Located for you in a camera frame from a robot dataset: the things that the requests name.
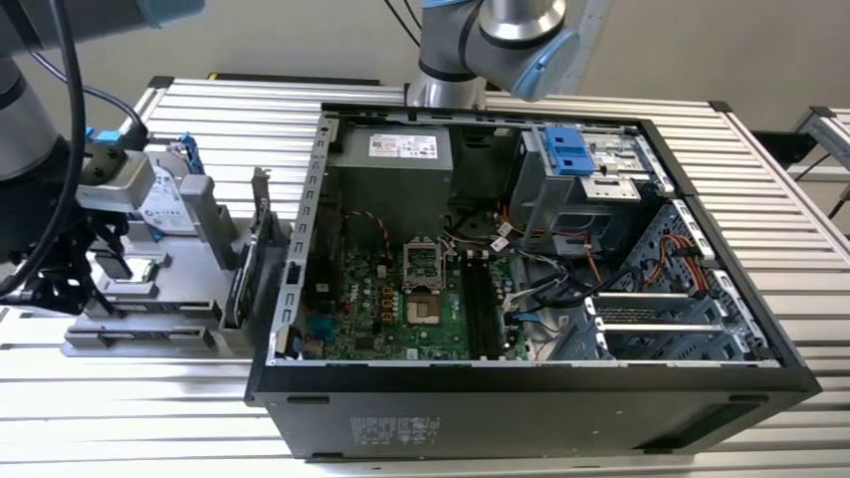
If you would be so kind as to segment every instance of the sticker label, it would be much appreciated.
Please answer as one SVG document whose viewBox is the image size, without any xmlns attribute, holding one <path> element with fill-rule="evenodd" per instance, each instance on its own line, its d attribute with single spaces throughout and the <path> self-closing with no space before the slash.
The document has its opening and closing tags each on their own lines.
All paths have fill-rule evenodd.
<svg viewBox="0 0 850 478">
<path fill-rule="evenodd" d="M 156 182 L 138 212 L 141 219 L 165 234 L 194 234 L 190 216 L 177 192 L 173 176 L 161 166 L 153 166 Z"/>
<path fill-rule="evenodd" d="M 489 247 L 495 252 L 499 252 L 501 249 L 504 249 L 504 246 L 507 246 L 507 244 L 509 244 L 509 241 L 503 237 L 499 237 L 495 241 L 492 241 Z"/>
<path fill-rule="evenodd" d="M 353 416 L 354 444 L 432 445 L 440 421 L 440 416 Z"/>
<path fill-rule="evenodd" d="M 436 159 L 436 136 L 372 134 L 369 156 Z"/>
<path fill-rule="evenodd" d="M 503 222 L 501 225 L 499 226 L 496 232 L 499 233 L 499 236 L 505 237 L 507 234 L 509 234 L 509 231 L 512 231 L 513 228 L 509 225 L 509 223 Z"/>
</svg>

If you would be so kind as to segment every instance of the side panel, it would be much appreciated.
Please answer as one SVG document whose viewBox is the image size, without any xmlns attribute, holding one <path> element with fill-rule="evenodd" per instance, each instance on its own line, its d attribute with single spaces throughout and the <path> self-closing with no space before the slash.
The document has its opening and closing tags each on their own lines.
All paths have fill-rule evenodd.
<svg viewBox="0 0 850 478">
<path fill-rule="evenodd" d="M 345 459 L 688 454 L 793 401 L 719 391 L 258 396 L 296 457 Z"/>
</svg>

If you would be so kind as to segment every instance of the white wall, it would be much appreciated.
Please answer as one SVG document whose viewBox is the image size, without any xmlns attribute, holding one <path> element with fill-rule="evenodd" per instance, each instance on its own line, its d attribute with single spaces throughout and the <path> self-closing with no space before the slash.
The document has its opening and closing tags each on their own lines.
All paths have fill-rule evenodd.
<svg viewBox="0 0 850 478">
<path fill-rule="evenodd" d="M 615 0 L 580 93 L 724 100 L 749 127 L 789 128 L 850 105 L 847 25 L 847 0 Z"/>
<path fill-rule="evenodd" d="M 850 107 L 847 25 L 850 0 L 613 0 L 579 93 L 725 100 L 749 127 L 788 128 L 809 105 Z M 80 46 L 85 81 L 128 101 L 153 75 L 214 71 L 400 85 L 416 57 L 381 0 L 206 0 L 178 26 Z M 21 68 L 66 130 L 61 85 L 29 58 Z M 118 113 L 88 103 L 88 123 L 114 126 Z M 836 186 L 805 187 L 828 209 Z"/>
</svg>

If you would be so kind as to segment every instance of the blue plastic clip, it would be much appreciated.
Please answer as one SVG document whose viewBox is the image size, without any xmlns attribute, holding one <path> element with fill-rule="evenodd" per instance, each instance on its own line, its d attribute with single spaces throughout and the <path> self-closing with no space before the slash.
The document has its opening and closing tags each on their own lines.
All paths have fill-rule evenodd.
<svg viewBox="0 0 850 478">
<path fill-rule="evenodd" d="M 121 134 L 117 131 L 104 130 L 97 133 L 93 141 L 98 142 L 100 144 L 116 144 L 118 142 L 118 139 L 121 139 Z"/>
<path fill-rule="evenodd" d="M 573 127 L 543 129 L 545 152 L 552 159 L 552 170 L 561 176 L 589 176 L 596 169 L 593 158 L 584 147 L 581 133 Z"/>
<path fill-rule="evenodd" d="M 202 170 L 202 162 L 200 162 L 200 152 L 197 150 L 197 141 L 185 132 L 180 137 L 180 143 L 185 146 L 185 155 L 188 156 L 188 172 L 192 174 L 205 174 Z"/>
</svg>

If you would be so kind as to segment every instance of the metal rail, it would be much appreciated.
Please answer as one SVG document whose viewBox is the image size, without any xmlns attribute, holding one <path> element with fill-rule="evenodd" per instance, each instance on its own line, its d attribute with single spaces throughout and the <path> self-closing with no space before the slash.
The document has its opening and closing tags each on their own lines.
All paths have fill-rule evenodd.
<svg viewBox="0 0 850 478">
<path fill-rule="evenodd" d="M 217 200 L 234 215 L 252 210 L 258 165 L 269 169 L 272 208 L 293 218 L 320 102 L 401 100 L 396 88 L 176 80 L 145 94 L 142 114 L 154 135 L 196 136 Z M 73 319 L 13 312 L 0 320 L 0 463 L 21 464 L 2 476 L 847 475 L 850 247 L 733 115 L 700 102 L 525 104 L 500 94 L 488 101 L 495 110 L 655 122 L 824 392 L 693 457 L 308 464 L 289 458 L 264 410 L 241 403 L 246 360 L 68 359 L 57 345 Z"/>
</svg>

